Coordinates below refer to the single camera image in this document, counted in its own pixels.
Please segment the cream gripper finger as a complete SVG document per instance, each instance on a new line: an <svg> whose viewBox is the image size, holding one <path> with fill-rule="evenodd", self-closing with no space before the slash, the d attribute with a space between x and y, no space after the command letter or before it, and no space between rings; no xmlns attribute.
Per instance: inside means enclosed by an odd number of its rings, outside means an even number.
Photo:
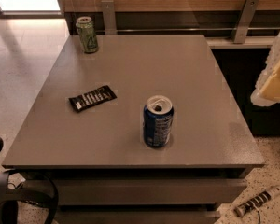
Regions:
<svg viewBox="0 0 280 224"><path fill-rule="evenodd" d="M274 39L266 67L261 71L250 96L253 105L271 106L280 103L280 32Z"/></svg>

